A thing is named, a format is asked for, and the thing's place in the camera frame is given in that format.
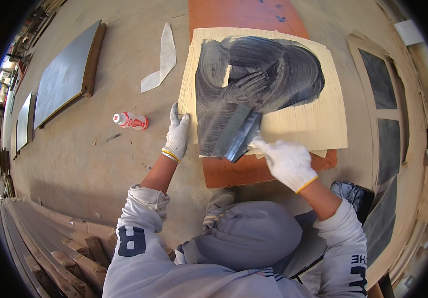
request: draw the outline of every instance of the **white paper scrap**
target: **white paper scrap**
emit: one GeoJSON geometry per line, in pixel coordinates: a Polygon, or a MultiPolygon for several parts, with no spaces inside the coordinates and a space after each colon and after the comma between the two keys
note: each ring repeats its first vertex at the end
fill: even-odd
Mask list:
{"type": "Polygon", "coordinates": [[[171,69],[176,65],[176,47],[172,37],[170,23],[164,24],[163,34],[161,36],[161,60],[159,71],[148,75],[141,81],[141,93],[158,87],[171,69]]]}

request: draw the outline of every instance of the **sleeve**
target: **sleeve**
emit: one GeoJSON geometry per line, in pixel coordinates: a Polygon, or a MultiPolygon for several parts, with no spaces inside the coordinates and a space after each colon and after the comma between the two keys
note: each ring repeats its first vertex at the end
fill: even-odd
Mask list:
{"type": "Polygon", "coordinates": [[[176,265],[155,233],[163,229],[169,196],[132,185],[116,225],[118,241],[105,278],[103,297],[130,295],[176,265]]]}
{"type": "Polygon", "coordinates": [[[313,225],[330,249],[323,257],[319,296],[365,297],[366,237],[345,199],[334,216],[313,225]]]}

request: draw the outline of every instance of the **gray painted panel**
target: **gray painted panel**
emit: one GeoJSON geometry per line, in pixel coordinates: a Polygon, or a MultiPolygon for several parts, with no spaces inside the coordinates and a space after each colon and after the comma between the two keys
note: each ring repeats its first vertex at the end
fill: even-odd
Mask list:
{"type": "Polygon", "coordinates": [[[101,20],[81,33],[44,70],[38,87],[35,128],[81,94],[86,61],[101,20]]]}
{"type": "Polygon", "coordinates": [[[358,50],[360,51],[370,84],[372,85],[376,108],[396,109],[396,97],[385,61],[367,51],[358,50]]]}
{"type": "Polygon", "coordinates": [[[32,100],[32,92],[25,99],[22,109],[18,113],[18,125],[17,125],[17,151],[20,151],[25,145],[27,145],[27,134],[28,134],[28,112],[30,110],[30,101],[32,100]]]}
{"type": "Polygon", "coordinates": [[[373,264],[391,241],[396,219],[396,189],[395,177],[363,226],[367,239],[368,266],[373,264]]]}
{"type": "Polygon", "coordinates": [[[400,171],[400,123],[396,120],[378,119],[380,163],[377,185],[390,180],[400,171]]]}

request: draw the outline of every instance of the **orange wooden board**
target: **orange wooden board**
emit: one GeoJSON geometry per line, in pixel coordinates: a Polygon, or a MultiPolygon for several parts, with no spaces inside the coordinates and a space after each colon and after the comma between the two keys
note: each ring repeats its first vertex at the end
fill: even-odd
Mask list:
{"type": "MultiPolygon", "coordinates": [[[[279,31],[309,39],[299,14],[289,0],[188,0],[189,35],[195,28],[236,27],[279,31]]],[[[337,165],[337,151],[328,150],[321,158],[312,155],[316,171],[337,165]]],[[[226,187],[275,180],[265,158],[244,155],[235,164],[224,158],[202,158],[206,187],[226,187]]]]}
{"type": "MultiPolygon", "coordinates": [[[[312,168],[323,171],[336,167],[337,151],[328,150],[327,156],[312,156],[312,168]]],[[[207,188],[245,185],[275,180],[265,162],[265,158],[257,159],[255,155],[244,155],[235,164],[222,157],[202,158],[204,180],[207,188]]]]}
{"type": "Polygon", "coordinates": [[[189,36],[195,28],[253,28],[309,39],[289,0],[188,0],[189,36]]]}

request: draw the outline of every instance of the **wood grain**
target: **wood grain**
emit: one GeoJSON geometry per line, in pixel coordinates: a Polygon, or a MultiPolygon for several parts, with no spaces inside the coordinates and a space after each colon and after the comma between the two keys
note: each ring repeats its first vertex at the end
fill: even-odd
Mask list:
{"type": "MultiPolygon", "coordinates": [[[[313,52],[322,66],[325,85],[318,99],[310,104],[290,106],[262,116],[260,132],[270,143],[282,139],[304,144],[308,150],[346,148],[347,124],[342,90],[330,51],[324,45],[275,31],[246,28],[195,29],[178,99],[179,114],[196,115],[195,73],[201,44],[205,39],[222,41],[227,36],[259,36],[299,42],[313,52]]],[[[190,142],[197,143],[197,117],[191,117],[190,142]]]]}

